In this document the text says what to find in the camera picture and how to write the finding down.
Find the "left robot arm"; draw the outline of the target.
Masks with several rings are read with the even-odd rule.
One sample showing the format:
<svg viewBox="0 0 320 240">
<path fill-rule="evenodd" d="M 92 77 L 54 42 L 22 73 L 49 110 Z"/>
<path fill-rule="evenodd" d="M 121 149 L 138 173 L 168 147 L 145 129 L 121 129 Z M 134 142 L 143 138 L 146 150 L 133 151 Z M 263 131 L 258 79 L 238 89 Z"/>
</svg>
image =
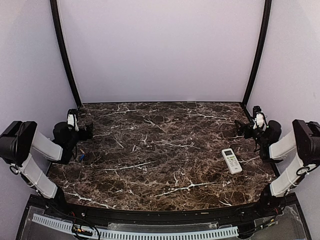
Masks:
<svg viewBox="0 0 320 240">
<path fill-rule="evenodd" d="M 51 140 L 40 132 L 35 121 L 13 121 L 0 134 L 0 157 L 15 175 L 21 175 L 45 199 L 53 200 L 50 208 L 58 217 L 67 218 L 71 208 L 63 201 L 64 192 L 39 167 L 33 153 L 51 163 L 67 165 L 77 157 L 78 142 L 93 138 L 93 129 L 92 123 L 77 129 L 59 122 L 53 128 Z"/>
</svg>

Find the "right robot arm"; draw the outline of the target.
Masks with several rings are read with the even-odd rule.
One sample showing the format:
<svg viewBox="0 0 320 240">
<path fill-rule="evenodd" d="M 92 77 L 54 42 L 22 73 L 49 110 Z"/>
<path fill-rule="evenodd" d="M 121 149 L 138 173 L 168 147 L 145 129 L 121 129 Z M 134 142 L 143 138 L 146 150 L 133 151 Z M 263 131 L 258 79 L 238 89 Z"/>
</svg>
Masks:
<svg viewBox="0 0 320 240">
<path fill-rule="evenodd" d="M 234 121 L 239 136 L 252 138 L 258 147 L 260 159 L 265 163 L 280 163 L 286 157 L 292 160 L 284 172 L 268 184 L 260 195 L 262 201 L 255 205 L 255 213 L 266 217 L 275 208 L 273 200 L 283 198 L 299 183 L 320 166 L 320 124 L 295 119 L 292 130 L 280 137 L 282 126 L 275 120 L 257 125 Z"/>
</svg>

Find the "white remote control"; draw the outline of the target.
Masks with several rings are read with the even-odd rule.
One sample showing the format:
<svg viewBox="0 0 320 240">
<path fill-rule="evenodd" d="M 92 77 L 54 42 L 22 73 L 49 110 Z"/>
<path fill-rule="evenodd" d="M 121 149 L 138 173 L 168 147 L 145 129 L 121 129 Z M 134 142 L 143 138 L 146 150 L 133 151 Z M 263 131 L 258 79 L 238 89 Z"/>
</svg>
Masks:
<svg viewBox="0 0 320 240">
<path fill-rule="evenodd" d="M 223 149 L 221 153 L 232 175 L 241 173 L 243 171 L 240 162 L 231 148 Z"/>
</svg>

